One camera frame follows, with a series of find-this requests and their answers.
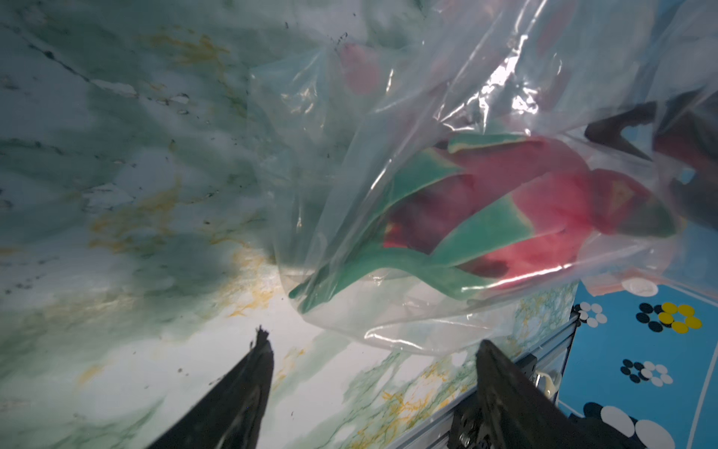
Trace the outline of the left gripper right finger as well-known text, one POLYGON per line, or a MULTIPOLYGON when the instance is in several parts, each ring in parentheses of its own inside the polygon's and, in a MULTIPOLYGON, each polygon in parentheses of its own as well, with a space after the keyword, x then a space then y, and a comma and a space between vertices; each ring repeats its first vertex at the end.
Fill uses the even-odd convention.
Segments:
POLYGON ((481 342, 476 369, 480 410, 495 448, 603 446, 559 412, 493 342, 481 342))

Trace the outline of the pink dragon fruit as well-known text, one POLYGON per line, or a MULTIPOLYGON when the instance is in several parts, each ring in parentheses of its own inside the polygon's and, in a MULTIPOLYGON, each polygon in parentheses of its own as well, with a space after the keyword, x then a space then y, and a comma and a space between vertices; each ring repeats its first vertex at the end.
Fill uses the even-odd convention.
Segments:
POLYGON ((290 296, 309 312, 392 269, 467 301, 572 269, 592 237, 675 232, 671 211, 643 183, 591 167, 561 140, 458 133, 411 157, 345 264, 321 268, 290 296))

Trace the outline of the clear zip-top bag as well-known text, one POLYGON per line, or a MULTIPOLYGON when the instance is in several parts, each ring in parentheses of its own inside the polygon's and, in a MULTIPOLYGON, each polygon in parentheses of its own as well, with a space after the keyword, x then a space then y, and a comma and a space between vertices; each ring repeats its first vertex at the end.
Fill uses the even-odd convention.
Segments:
POLYGON ((451 353, 585 278, 717 296, 714 1, 441 1, 421 41, 251 71, 280 279, 307 322, 451 353))

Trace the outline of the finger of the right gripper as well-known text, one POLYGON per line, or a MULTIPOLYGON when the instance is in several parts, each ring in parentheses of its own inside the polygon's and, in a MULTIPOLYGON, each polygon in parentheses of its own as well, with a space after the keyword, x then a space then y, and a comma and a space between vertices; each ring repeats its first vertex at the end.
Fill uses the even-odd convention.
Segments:
POLYGON ((655 121, 656 103, 644 103, 587 125, 584 136, 598 145, 652 161, 655 121))

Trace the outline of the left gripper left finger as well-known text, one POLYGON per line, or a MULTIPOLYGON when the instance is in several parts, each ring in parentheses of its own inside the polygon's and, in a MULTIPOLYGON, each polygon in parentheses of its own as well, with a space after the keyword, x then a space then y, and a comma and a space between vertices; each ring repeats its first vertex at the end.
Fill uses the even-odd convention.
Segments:
POLYGON ((269 402, 274 353, 265 329, 250 352, 151 448, 255 448, 269 402))

